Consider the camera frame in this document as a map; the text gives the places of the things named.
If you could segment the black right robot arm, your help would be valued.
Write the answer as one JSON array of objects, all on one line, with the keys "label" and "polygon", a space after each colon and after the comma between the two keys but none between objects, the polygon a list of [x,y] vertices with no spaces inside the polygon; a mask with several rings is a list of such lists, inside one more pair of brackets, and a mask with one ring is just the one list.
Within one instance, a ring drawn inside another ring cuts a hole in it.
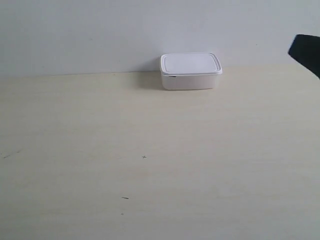
[{"label": "black right robot arm", "polygon": [[288,55],[320,78],[320,37],[297,34],[288,50]]}]

